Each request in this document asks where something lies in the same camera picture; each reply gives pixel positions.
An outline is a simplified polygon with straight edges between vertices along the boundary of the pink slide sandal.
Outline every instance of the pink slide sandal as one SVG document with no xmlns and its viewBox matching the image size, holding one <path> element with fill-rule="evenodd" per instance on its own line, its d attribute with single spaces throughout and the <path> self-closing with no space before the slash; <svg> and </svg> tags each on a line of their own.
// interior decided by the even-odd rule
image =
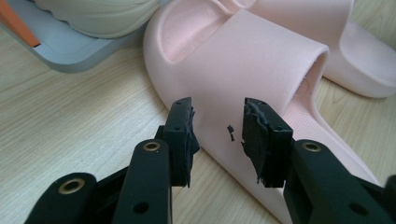
<svg viewBox="0 0 396 224">
<path fill-rule="evenodd" d="M 282 189 L 257 184 L 241 145 L 246 97 L 269 104 L 294 139 L 323 143 L 353 175 L 378 183 L 315 107 L 327 46 L 216 0 L 174 0 L 150 20 L 144 56 L 166 106 L 192 97 L 201 146 L 283 223 L 291 220 Z"/>
<path fill-rule="evenodd" d="M 353 0 L 220 0 L 329 46 L 324 76 L 368 97 L 396 94 L 396 51 L 350 19 Z"/>
</svg>

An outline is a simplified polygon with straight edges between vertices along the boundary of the mounting hole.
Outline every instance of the mounting hole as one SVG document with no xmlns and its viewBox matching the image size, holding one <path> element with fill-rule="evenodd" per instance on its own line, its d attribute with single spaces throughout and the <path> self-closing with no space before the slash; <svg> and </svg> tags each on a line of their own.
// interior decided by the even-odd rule
<svg viewBox="0 0 396 224">
<path fill-rule="evenodd" d="M 61 194 L 71 194 L 79 191 L 84 186 L 85 181 L 81 178 L 74 178 L 64 182 L 59 187 L 59 193 Z"/>
<path fill-rule="evenodd" d="M 319 152 L 321 151 L 320 146 L 318 146 L 317 144 L 313 143 L 313 142 L 304 142 L 303 143 L 303 148 L 305 148 L 308 151 L 312 151 L 312 152 Z"/>
<path fill-rule="evenodd" d="M 148 203 L 137 203 L 134 206 L 134 212 L 136 214 L 144 214 L 149 210 L 149 204 Z"/>
<path fill-rule="evenodd" d="M 143 149 L 145 149 L 146 151 L 155 151 L 160 148 L 160 146 L 161 145 L 158 142 L 149 142 L 143 145 Z"/>
<path fill-rule="evenodd" d="M 361 206 L 361 205 L 358 204 L 358 203 L 350 203 L 350 204 L 349 204 L 349 208 L 350 208 L 350 210 L 352 210 L 354 213 L 359 214 L 359 215 L 361 215 L 361 216 L 367 216 L 367 215 L 369 215 L 369 211 L 368 211 L 365 207 Z"/>
</svg>

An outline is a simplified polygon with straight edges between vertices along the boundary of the white shoe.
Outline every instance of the white shoe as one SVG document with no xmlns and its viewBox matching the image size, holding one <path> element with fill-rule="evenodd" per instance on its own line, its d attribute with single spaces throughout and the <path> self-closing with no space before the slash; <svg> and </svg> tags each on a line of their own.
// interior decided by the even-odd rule
<svg viewBox="0 0 396 224">
<path fill-rule="evenodd" d="M 60 21 L 98 38 L 128 35 L 160 7 L 160 0 L 35 0 Z"/>
</svg>

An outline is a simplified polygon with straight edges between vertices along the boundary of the light wood surface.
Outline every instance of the light wood surface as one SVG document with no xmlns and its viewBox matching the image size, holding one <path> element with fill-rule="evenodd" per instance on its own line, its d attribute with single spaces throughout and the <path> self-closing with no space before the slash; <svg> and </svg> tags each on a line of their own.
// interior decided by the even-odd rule
<svg viewBox="0 0 396 224">
<path fill-rule="evenodd" d="M 353 20 L 396 49 L 396 1 L 358 0 Z M 321 115 L 382 184 L 396 174 L 396 97 L 370 99 L 326 79 Z M 128 165 L 167 117 L 150 84 L 141 38 L 93 69 L 49 69 L 0 30 L 0 223 L 22 223 L 43 191 L 74 172 L 98 180 Z M 203 150 L 190 189 L 173 189 L 174 223 L 277 223 Z"/>
</svg>

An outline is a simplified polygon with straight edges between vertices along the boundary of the orange object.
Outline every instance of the orange object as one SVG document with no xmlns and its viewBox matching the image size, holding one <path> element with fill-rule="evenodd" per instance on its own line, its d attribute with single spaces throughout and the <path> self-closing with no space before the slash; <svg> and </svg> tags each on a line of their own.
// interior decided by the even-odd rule
<svg viewBox="0 0 396 224">
<path fill-rule="evenodd" d="M 6 0 L 0 0 L 0 22 L 30 47 L 34 48 L 40 44 Z"/>
</svg>

